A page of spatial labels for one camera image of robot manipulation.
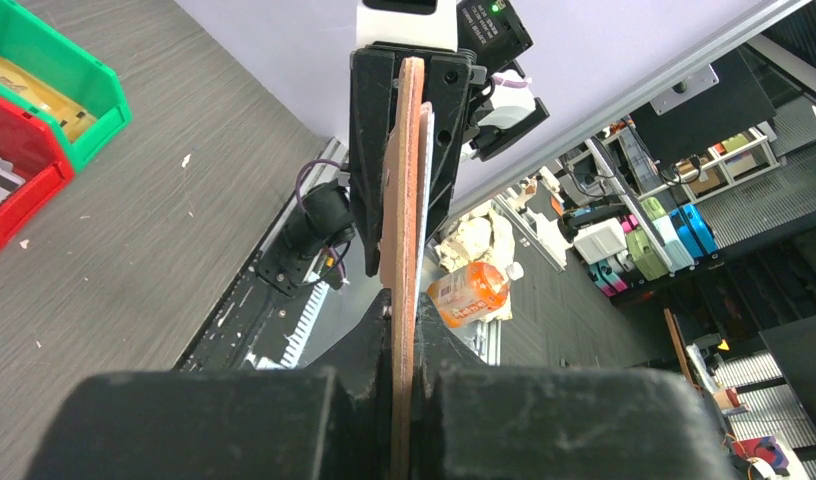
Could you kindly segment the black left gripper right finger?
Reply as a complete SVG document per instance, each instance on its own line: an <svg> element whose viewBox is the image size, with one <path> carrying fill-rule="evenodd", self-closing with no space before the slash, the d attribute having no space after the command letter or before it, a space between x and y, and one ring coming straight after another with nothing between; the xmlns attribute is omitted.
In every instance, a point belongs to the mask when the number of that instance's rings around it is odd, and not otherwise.
<svg viewBox="0 0 816 480"><path fill-rule="evenodd" d="M428 378L417 479L731 479L722 434L680 376L642 368L490 366L419 300Z"/></svg>

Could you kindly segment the light green suitcase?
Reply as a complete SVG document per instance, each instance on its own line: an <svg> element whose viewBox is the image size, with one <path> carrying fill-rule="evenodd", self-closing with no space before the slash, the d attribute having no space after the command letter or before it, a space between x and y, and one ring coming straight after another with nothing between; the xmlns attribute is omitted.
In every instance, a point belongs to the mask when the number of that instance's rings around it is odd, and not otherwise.
<svg viewBox="0 0 816 480"><path fill-rule="evenodd" d="M667 211L655 197L643 199L641 206L649 220L657 220L667 215ZM653 281L666 276L669 269L653 248L643 225L644 222L638 220L638 225L626 234L627 250L640 274L647 281Z"/></svg>

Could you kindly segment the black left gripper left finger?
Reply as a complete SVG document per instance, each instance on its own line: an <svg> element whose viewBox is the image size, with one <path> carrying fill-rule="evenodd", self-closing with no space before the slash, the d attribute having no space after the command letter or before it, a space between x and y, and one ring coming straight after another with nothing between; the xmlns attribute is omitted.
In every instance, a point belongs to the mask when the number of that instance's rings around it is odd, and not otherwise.
<svg viewBox="0 0 816 480"><path fill-rule="evenodd" d="M112 372L78 383L29 479L386 479L389 290L312 364Z"/></svg>

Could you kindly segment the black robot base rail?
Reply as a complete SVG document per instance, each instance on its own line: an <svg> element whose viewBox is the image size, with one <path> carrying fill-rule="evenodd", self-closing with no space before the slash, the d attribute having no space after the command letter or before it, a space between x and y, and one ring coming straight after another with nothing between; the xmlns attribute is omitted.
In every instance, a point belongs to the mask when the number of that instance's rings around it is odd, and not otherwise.
<svg viewBox="0 0 816 480"><path fill-rule="evenodd" d="M346 286L354 231L319 233L347 149L328 142L176 362L179 371L293 369L325 301Z"/></svg>

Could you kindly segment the orange drink bottle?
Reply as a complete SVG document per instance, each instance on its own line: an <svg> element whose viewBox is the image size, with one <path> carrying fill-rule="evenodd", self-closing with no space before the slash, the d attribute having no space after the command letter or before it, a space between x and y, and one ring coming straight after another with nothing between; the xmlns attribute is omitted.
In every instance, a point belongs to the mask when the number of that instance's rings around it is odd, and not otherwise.
<svg viewBox="0 0 816 480"><path fill-rule="evenodd" d="M502 309L509 299L510 284L523 275L519 262L499 269L475 261L433 282L427 293L444 323L460 328Z"/></svg>

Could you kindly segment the gold cards in bin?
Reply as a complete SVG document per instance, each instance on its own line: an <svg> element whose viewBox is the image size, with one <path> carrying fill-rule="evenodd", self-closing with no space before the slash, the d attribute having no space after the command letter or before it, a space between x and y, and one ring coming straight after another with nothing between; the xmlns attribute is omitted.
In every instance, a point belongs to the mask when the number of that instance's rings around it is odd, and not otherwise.
<svg viewBox="0 0 816 480"><path fill-rule="evenodd" d="M50 114L70 142L77 140L97 121L83 106L1 56L0 84L38 110Z"/></svg>

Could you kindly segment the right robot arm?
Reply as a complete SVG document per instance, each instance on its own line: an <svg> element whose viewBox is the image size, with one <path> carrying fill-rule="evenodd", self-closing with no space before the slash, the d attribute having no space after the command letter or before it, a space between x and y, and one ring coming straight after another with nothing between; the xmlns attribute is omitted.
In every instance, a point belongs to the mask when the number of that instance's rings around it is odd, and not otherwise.
<svg viewBox="0 0 816 480"><path fill-rule="evenodd" d="M385 288L401 261L415 277L449 218L463 147L490 159L548 117L517 64L532 44L507 1L359 2L347 156L327 182L300 170L258 278L287 297L339 289L353 243Z"/></svg>

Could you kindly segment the red plastic bin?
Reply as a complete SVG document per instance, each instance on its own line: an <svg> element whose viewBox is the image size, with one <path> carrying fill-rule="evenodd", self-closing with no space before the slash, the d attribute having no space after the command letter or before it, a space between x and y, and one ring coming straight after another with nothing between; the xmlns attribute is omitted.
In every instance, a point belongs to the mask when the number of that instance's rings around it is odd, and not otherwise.
<svg viewBox="0 0 816 480"><path fill-rule="evenodd" d="M74 176L50 126L0 95L0 251Z"/></svg>

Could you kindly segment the green plastic bin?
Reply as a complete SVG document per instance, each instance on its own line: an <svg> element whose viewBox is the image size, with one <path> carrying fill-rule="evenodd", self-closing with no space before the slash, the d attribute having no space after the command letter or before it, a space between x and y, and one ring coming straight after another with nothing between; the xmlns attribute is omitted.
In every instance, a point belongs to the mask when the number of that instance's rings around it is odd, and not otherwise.
<svg viewBox="0 0 816 480"><path fill-rule="evenodd" d="M0 1L0 56L95 118L85 133L70 141L53 113L0 83L1 96L50 126L76 173L133 119L116 72L16 1Z"/></svg>

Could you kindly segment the tan leather card holder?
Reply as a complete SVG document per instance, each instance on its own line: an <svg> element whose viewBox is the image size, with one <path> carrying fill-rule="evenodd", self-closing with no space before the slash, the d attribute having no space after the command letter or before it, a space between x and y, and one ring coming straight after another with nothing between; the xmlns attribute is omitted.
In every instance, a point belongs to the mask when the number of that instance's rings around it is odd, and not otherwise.
<svg viewBox="0 0 816 480"><path fill-rule="evenodd" d="M383 223L380 251L382 285L391 291L392 401L391 479L410 477L411 395L414 377L415 291L418 263L420 134L430 110L423 106L425 62L402 61L397 88L395 125L383 161Z"/></svg>

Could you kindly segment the blue suitcase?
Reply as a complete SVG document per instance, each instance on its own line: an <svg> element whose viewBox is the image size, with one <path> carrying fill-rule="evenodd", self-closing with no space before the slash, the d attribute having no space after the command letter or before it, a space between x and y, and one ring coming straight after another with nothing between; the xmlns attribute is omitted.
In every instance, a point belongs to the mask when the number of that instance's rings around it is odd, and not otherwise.
<svg viewBox="0 0 816 480"><path fill-rule="evenodd" d="M694 204L687 204L669 213L679 239L694 260L717 259L719 246L714 231L702 218Z"/></svg>

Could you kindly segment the crumpled beige cloth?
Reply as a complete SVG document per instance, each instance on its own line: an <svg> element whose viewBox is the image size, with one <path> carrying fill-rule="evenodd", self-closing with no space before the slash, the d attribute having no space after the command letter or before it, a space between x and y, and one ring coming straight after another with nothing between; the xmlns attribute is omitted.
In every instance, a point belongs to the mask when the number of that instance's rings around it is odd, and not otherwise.
<svg viewBox="0 0 816 480"><path fill-rule="evenodd" d="M444 233L434 252L438 266L447 273L475 261L501 269L514 262L513 226L492 200L462 216Z"/></svg>

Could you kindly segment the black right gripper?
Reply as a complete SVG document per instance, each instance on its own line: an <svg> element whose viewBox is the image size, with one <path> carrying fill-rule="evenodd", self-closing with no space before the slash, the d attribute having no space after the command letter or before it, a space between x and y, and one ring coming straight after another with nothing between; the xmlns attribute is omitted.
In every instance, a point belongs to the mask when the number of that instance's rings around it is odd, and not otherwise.
<svg viewBox="0 0 816 480"><path fill-rule="evenodd" d="M354 50L350 57L349 189L353 215L364 252L364 271L378 273L382 236L382 174L392 129L394 87L404 60L425 65L423 99L435 114L432 169L426 238L431 238L449 215L458 171L470 87L478 85L473 51L376 41Z"/></svg>

